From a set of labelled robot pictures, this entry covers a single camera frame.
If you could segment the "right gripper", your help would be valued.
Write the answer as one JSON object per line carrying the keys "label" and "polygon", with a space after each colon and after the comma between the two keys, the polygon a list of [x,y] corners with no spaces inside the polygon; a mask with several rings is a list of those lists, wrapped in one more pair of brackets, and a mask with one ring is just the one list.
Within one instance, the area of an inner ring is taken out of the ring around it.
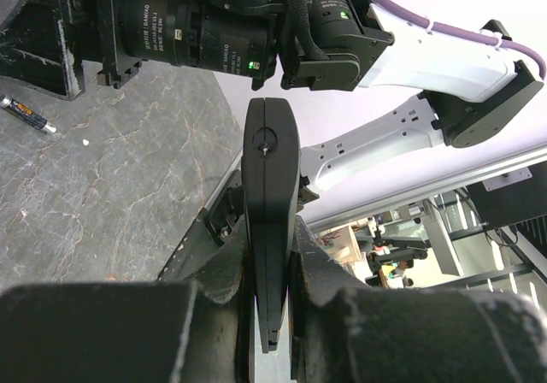
{"label": "right gripper", "polygon": [[121,0],[1,0],[1,77],[53,97],[84,91],[82,58],[120,89],[141,67],[121,39]]}

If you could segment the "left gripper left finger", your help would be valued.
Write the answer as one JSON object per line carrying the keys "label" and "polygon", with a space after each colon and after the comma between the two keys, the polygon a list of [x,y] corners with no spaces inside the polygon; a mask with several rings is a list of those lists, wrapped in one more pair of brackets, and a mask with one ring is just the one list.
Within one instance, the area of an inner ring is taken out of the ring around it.
{"label": "left gripper left finger", "polygon": [[253,222],[183,280],[9,288],[2,381],[253,381]]}

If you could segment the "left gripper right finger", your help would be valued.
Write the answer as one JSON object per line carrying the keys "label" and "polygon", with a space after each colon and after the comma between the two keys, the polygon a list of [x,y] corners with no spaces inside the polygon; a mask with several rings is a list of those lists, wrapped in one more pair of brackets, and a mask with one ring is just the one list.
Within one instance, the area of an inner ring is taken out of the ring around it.
{"label": "left gripper right finger", "polygon": [[505,292],[383,289],[349,274],[297,219],[291,377],[299,382],[543,382],[546,314]]}

